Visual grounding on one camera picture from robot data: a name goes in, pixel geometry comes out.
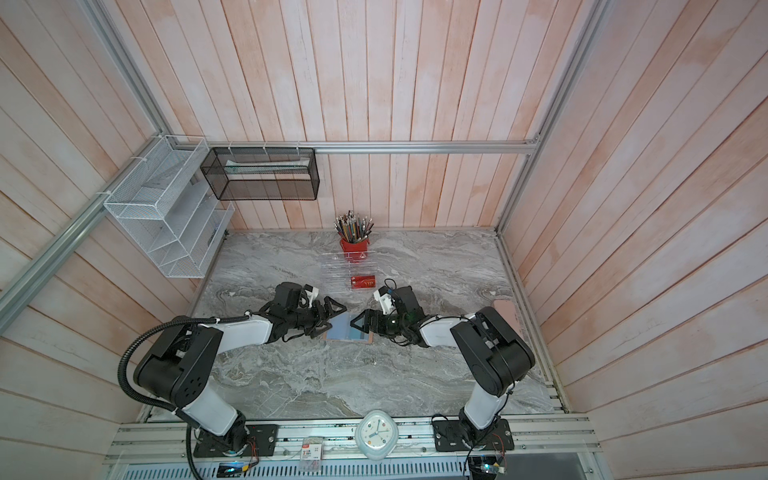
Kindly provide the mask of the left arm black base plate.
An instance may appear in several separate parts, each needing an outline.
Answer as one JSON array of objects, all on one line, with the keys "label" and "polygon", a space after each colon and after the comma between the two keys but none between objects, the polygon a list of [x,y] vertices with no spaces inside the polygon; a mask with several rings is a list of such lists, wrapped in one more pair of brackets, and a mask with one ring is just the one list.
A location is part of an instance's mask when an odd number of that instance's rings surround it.
[{"label": "left arm black base plate", "polygon": [[195,458],[269,457],[274,454],[277,424],[236,424],[223,436],[201,429],[192,450]]}]

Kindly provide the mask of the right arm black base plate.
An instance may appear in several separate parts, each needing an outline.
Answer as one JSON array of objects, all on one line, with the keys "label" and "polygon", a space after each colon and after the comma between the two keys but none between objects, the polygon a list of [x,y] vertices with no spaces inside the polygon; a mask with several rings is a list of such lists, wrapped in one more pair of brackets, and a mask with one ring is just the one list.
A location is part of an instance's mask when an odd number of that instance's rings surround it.
[{"label": "right arm black base plate", "polygon": [[507,420],[497,418],[485,429],[477,429],[469,420],[431,420],[435,449],[438,452],[494,450],[505,453],[515,449]]}]

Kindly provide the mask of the red credit card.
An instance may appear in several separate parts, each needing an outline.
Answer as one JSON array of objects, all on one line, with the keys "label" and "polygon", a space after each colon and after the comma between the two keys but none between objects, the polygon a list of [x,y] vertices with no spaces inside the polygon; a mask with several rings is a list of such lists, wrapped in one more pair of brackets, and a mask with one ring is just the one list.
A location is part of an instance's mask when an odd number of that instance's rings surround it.
[{"label": "red credit card", "polygon": [[353,290],[374,289],[376,277],[374,275],[354,275],[350,278],[350,285]]}]

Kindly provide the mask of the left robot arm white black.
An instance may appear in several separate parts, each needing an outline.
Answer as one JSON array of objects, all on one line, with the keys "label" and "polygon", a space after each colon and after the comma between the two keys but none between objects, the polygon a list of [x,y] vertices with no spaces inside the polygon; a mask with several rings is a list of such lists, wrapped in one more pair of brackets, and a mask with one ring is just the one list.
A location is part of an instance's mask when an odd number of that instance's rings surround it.
[{"label": "left robot arm white black", "polygon": [[224,437],[241,413],[208,385],[218,355],[246,346],[316,338],[346,312],[311,285],[283,282],[257,311],[235,317],[178,316],[141,334],[123,354],[118,383],[134,400],[173,413],[188,425]]}]

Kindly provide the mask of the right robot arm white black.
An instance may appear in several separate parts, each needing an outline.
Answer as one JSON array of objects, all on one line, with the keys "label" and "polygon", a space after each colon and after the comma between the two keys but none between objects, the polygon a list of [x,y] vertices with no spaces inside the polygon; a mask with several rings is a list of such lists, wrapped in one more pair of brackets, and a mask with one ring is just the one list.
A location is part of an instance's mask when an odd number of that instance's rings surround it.
[{"label": "right robot arm white black", "polygon": [[470,315],[428,315],[410,286],[374,292],[379,308],[366,309],[350,321],[363,333],[399,346],[457,348],[475,381],[459,419],[467,432],[494,425],[516,385],[535,366],[535,355],[522,336],[493,307]]}]

